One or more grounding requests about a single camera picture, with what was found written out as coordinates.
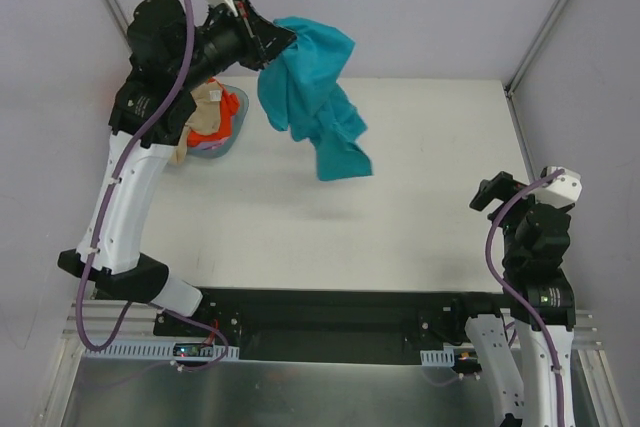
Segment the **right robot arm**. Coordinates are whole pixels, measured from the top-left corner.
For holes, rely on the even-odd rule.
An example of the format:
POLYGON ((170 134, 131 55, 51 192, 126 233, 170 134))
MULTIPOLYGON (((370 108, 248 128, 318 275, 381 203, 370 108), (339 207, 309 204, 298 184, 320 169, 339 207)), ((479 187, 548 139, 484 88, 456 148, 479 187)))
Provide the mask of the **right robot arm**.
POLYGON ((569 212, 581 192, 579 174, 550 166, 530 184, 500 172, 483 180, 470 201, 478 212, 500 204, 488 217, 484 255, 508 297, 509 314, 471 305, 450 316, 450 329, 474 346, 497 426, 575 423, 576 306, 562 264, 571 243, 569 212))

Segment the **teal t-shirt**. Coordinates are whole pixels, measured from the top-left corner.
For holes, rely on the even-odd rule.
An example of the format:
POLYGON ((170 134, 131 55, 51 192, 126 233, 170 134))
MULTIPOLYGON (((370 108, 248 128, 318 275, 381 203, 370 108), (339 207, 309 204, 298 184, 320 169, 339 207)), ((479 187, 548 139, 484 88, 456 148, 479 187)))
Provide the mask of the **teal t-shirt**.
POLYGON ((339 29, 301 17, 275 25, 296 35, 257 80, 257 96, 270 125, 307 140, 315 150, 316 176, 331 182, 373 174, 358 145, 367 124, 338 84, 355 42, 339 29))

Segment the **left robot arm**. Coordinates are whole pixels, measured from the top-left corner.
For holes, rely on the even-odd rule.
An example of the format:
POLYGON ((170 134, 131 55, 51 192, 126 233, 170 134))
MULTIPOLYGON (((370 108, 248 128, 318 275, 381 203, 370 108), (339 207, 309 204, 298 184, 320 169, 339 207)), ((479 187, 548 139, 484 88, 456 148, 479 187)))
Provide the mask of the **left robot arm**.
POLYGON ((210 310, 203 293, 140 251, 152 197, 187 120, 192 92, 238 63, 264 69, 293 44, 293 31, 260 16, 249 0, 209 10, 194 26, 179 0, 140 3, 126 33, 131 71, 109 118, 109 157, 89 228, 57 265, 115 300, 177 312, 188 335, 204 334, 210 310))

